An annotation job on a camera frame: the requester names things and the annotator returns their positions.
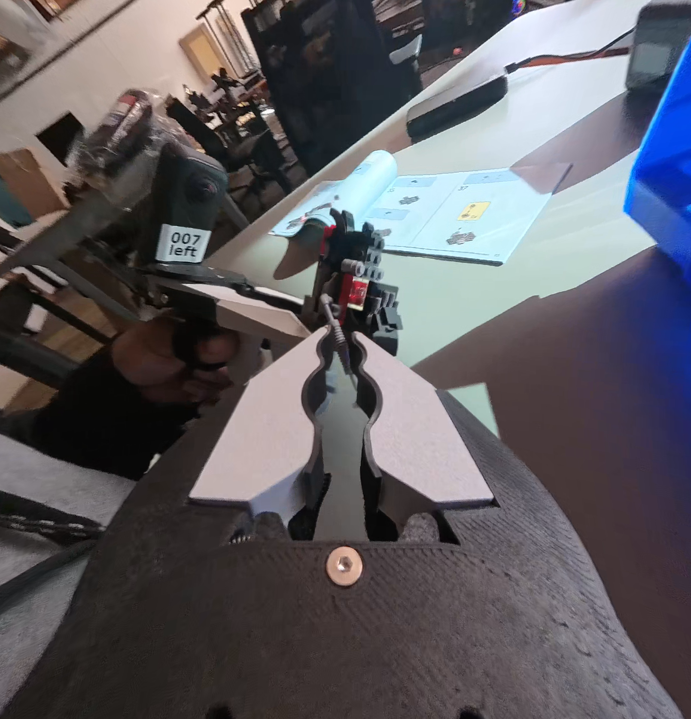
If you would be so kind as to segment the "cardboard box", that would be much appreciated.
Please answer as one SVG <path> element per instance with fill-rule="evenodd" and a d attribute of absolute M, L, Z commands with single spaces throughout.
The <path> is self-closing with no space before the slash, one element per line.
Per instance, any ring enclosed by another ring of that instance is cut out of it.
<path fill-rule="evenodd" d="M 70 203 L 30 149 L 0 153 L 0 219 L 20 228 Z"/>

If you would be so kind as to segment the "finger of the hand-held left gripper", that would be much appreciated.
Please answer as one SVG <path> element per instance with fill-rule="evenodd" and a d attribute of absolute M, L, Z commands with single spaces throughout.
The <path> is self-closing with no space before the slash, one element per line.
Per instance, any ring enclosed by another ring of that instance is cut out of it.
<path fill-rule="evenodd" d="M 302 309 L 304 300 L 284 292 L 259 287 L 251 283 L 238 283 L 238 294 L 242 297 L 266 303 L 278 309 Z"/>
<path fill-rule="evenodd" d="M 223 328 L 285 345 L 295 345 L 311 334 L 301 319 L 303 309 L 278 309 L 242 297 L 238 283 L 160 281 L 159 287 L 168 297 L 170 309 L 203 317 Z"/>

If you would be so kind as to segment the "grey table with metal legs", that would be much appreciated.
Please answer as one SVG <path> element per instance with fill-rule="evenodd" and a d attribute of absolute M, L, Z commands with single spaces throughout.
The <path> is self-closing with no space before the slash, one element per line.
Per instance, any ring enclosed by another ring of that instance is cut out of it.
<path fill-rule="evenodd" d="M 215 303 L 232 293 L 250 296 L 254 287 L 242 275 L 213 270 L 200 265 L 175 265 L 150 260 L 144 267 L 121 263 L 98 235 L 125 215 L 101 193 L 90 191 L 73 209 L 58 213 L 50 224 L 42 224 L 32 238 L 14 248 L 0 263 L 0 279 L 17 269 L 47 270 L 72 290 L 93 301 L 125 322 L 145 319 L 149 311 L 176 309 L 215 315 Z M 66 264 L 64 256 L 81 249 L 103 268 L 119 287 L 128 292 L 129 301 L 117 298 Z M 39 344 L 27 336 L 25 324 L 34 306 L 57 317 L 79 332 L 104 345 L 107 337 L 63 307 L 49 300 L 22 280 L 11 281 L 0 290 L 0 365 L 59 389 L 77 363 Z"/>

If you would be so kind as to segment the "plastic-wrapped black bundle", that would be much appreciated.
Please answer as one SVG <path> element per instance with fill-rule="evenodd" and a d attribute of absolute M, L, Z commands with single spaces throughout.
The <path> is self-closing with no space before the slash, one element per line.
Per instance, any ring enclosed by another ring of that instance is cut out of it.
<path fill-rule="evenodd" d="M 112 201 L 148 191 L 161 150 L 168 145 L 200 151 L 166 113 L 167 100 L 149 89 L 123 91 L 93 127 L 71 141 L 64 187 L 92 188 Z"/>

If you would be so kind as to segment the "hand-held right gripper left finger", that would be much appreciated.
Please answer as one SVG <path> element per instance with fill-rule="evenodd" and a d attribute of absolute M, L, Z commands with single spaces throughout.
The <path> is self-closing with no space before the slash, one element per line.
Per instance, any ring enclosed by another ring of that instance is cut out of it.
<path fill-rule="evenodd" d="M 248 382 L 199 477 L 191 503 L 276 513 L 313 510 L 325 484 L 316 411 L 326 398 L 331 329 L 302 340 Z"/>

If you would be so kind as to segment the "person's left hand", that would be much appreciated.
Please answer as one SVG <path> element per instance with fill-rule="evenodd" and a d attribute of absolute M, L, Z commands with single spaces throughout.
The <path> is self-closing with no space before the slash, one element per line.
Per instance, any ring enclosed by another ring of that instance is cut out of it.
<path fill-rule="evenodd" d="M 110 346 L 113 366 L 153 403 L 212 405 L 233 386 L 228 369 L 190 370 L 173 351 L 177 320 L 161 316 L 134 325 Z"/>

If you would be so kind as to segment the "toy brick truck model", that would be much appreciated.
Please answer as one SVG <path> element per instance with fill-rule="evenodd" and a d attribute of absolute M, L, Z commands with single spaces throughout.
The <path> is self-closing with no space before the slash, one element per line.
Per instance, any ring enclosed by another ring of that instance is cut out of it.
<path fill-rule="evenodd" d="M 321 298 L 327 295 L 332 318 L 347 338 L 358 331 L 395 356 L 402 318 L 399 290 L 383 278 L 384 238 L 367 222 L 357 229 L 350 212 L 327 209 L 329 217 L 317 235 L 315 279 L 304 300 L 302 322 L 315 328 L 326 321 Z"/>

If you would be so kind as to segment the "black power bank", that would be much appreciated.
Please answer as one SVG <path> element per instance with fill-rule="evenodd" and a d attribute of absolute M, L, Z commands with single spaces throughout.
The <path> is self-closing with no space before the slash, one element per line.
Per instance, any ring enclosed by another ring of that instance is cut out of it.
<path fill-rule="evenodd" d="M 408 110 L 405 129 L 412 143 L 440 134 L 500 102 L 508 92 L 505 72 L 474 84 L 452 86 Z"/>

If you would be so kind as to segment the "grey toy exhaust pipe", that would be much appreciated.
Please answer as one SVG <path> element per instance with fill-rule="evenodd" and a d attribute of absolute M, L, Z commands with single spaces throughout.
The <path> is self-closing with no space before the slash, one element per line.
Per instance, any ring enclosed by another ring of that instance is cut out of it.
<path fill-rule="evenodd" d="M 358 391 L 358 379 L 354 374 L 350 363 L 350 350 L 348 340 L 344 334 L 340 322 L 338 321 L 338 317 L 336 316 L 338 311 L 340 310 L 340 306 L 334 306 L 332 298 L 326 293 L 321 294 L 319 301 L 326 323 L 331 328 L 335 352 L 340 359 L 344 373 L 346 377 L 350 380 L 350 383 L 352 384 L 354 390 Z"/>

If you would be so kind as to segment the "blue plastic bin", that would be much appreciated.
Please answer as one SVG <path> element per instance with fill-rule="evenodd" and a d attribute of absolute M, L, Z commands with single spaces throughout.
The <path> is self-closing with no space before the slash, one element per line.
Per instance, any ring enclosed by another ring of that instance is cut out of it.
<path fill-rule="evenodd" d="M 642 140 L 623 210 L 691 285 L 691 39 Z"/>

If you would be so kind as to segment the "person's left forearm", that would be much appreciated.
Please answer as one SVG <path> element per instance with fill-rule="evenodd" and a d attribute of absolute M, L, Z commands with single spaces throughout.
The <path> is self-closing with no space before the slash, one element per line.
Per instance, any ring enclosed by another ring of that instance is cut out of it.
<path fill-rule="evenodd" d="M 198 415 L 195 403 L 155 403 L 113 364 L 110 347 L 67 378 L 31 422 L 31 446 L 80 467 L 139 480 Z"/>

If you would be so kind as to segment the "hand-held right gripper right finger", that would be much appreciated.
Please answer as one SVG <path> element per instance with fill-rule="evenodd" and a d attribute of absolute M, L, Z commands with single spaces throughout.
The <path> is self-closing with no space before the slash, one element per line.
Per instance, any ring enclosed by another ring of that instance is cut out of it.
<path fill-rule="evenodd" d="M 367 535 L 400 535 L 417 514 L 490 506 L 494 493 L 435 387 L 357 331 L 356 404 L 367 416 L 360 483 Z"/>

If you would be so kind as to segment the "black wall screen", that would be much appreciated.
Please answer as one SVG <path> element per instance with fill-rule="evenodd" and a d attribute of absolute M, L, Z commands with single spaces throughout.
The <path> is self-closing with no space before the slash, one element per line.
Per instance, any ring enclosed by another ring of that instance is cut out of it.
<path fill-rule="evenodd" d="M 85 127 L 72 113 L 65 112 L 49 126 L 35 134 L 35 138 L 62 165 L 67 166 L 71 151 L 83 139 Z"/>

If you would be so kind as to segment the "black mesh office chair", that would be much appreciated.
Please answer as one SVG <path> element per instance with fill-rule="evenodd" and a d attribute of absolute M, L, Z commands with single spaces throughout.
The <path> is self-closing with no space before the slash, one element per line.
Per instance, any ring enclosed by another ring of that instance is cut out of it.
<path fill-rule="evenodd" d="M 241 18 L 310 177 L 422 91 L 422 35 L 388 51 L 371 1 L 257 1 Z"/>

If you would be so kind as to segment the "light blue instruction booklet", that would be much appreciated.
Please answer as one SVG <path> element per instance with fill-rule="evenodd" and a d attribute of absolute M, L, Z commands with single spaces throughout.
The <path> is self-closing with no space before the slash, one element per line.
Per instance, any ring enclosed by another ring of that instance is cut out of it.
<path fill-rule="evenodd" d="M 570 163 L 399 175 L 393 155 L 370 153 L 342 180 L 317 184 L 269 234 L 311 242 L 348 211 L 395 255 L 503 265 L 570 171 Z"/>

